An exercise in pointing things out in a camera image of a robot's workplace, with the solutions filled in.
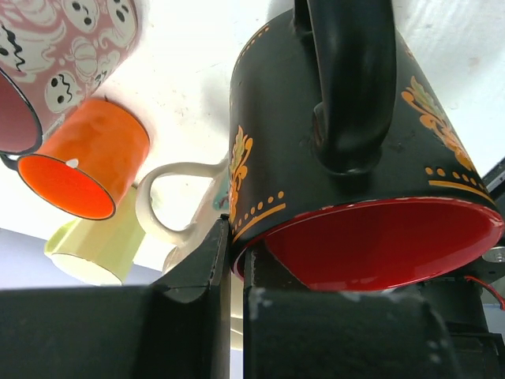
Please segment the orange mug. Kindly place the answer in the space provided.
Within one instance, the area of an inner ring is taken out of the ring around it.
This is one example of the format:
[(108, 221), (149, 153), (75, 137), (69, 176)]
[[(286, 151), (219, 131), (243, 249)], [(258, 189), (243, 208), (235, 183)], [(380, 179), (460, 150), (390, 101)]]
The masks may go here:
[(17, 160), (24, 183), (56, 208), (111, 218), (150, 149), (148, 131), (123, 107), (89, 99), (34, 153)]

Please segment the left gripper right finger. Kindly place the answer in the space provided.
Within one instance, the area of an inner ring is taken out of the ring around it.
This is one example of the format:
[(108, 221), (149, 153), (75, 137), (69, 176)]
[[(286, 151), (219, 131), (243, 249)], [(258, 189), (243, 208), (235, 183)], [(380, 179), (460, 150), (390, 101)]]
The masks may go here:
[(485, 284), (442, 276), (396, 291), (321, 292), (266, 249), (245, 255), (247, 378), (501, 378)]

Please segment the pale yellow mug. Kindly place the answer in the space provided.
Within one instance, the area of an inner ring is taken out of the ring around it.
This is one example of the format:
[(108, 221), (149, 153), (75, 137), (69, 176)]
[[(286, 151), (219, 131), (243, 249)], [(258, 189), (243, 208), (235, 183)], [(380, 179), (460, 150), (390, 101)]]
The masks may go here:
[(76, 218), (50, 237), (44, 253), (64, 273), (95, 286), (122, 285), (145, 231), (135, 212), (137, 188), (132, 186), (107, 220)]

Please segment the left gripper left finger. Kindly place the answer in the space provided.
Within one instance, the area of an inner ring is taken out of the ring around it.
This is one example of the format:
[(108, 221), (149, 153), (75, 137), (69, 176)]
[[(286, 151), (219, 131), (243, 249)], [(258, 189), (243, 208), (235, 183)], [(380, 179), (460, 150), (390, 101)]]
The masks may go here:
[(229, 224), (143, 286), (1, 293), (4, 378), (227, 378)]

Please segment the black mug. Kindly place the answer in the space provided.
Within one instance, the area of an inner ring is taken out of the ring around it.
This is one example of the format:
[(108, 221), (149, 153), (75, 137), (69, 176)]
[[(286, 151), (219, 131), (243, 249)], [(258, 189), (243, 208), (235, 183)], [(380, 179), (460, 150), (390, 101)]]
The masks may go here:
[(389, 1), (297, 1), (230, 81), (231, 268), (260, 246), (318, 291), (451, 272), (504, 222)]

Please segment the cream floral mug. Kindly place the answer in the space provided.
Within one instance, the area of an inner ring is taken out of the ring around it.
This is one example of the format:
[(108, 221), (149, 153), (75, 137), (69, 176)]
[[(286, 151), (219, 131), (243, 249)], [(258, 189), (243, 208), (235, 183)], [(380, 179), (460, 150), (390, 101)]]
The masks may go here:
[(153, 169), (137, 187), (136, 216), (146, 234), (170, 248), (162, 273), (181, 263), (229, 212), (229, 161), (169, 163)]

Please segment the pink patterned mug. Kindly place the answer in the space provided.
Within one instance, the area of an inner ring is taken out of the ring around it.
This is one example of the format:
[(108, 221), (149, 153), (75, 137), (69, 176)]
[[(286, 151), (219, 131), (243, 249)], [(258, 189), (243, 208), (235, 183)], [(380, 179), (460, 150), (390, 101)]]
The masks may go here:
[(23, 155), (132, 54), (138, 1), (1, 3), (1, 151)]

